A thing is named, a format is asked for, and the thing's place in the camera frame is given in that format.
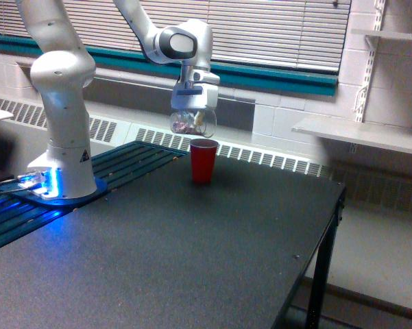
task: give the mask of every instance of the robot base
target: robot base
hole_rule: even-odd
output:
[[[108,192],[107,184],[103,180],[99,178],[95,178],[95,182],[96,182],[96,187],[97,187],[95,192],[85,197],[78,197],[75,199],[46,200],[46,199],[43,199],[31,193],[30,191],[14,192],[12,194],[26,201],[34,202],[35,204],[40,204],[43,206],[50,206],[50,207],[56,207],[56,208],[57,207],[79,208],[80,206],[89,204],[93,200],[96,200],[102,197]],[[10,191],[16,188],[20,188],[20,186],[17,183],[4,184],[0,186],[0,191]]]

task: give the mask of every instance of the white window blind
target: white window blind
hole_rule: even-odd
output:
[[[213,28],[213,60],[339,70],[351,0],[142,0],[158,27],[189,18]],[[140,51],[112,0],[64,0],[86,45]],[[0,0],[0,34],[27,36],[14,0]]]

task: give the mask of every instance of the red cup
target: red cup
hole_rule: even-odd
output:
[[[197,184],[207,184],[212,180],[213,166],[218,142],[211,139],[191,140],[192,179]]]

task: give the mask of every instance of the radiator vent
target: radiator vent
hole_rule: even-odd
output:
[[[187,137],[173,135],[171,132],[144,125],[138,129],[136,140],[182,151],[189,151],[191,141]],[[347,199],[366,202],[382,208],[412,212],[412,181],[410,180],[394,178],[367,169],[332,168],[313,162],[308,158],[221,141],[219,141],[217,155],[345,182],[348,188]]]
[[[47,129],[46,114],[44,108],[41,106],[0,98],[0,110],[5,110],[12,113],[14,116],[9,120],[15,123]],[[126,129],[125,137],[128,132],[129,126],[130,123],[123,125],[123,127]],[[90,139],[107,144],[113,144],[112,140],[114,135],[117,133],[117,127],[118,122],[116,122],[116,120],[92,116],[90,117],[89,125]],[[120,143],[115,143],[113,145],[122,144],[125,140],[125,137],[123,139],[117,138]]]

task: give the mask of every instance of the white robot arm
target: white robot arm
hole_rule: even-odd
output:
[[[113,1],[150,61],[182,63],[180,78],[172,92],[171,107],[177,111],[171,116],[172,131],[211,137],[216,126],[219,77],[210,72],[213,47],[210,26],[189,19],[178,26],[158,29],[139,0]]]
[[[82,88],[95,74],[95,61],[76,34],[62,0],[16,0],[26,29],[44,52],[32,65],[32,84],[43,99],[47,151],[28,166],[46,173],[43,199],[75,199],[96,191],[90,161],[88,113]],[[39,183],[28,180],[22,184]]]

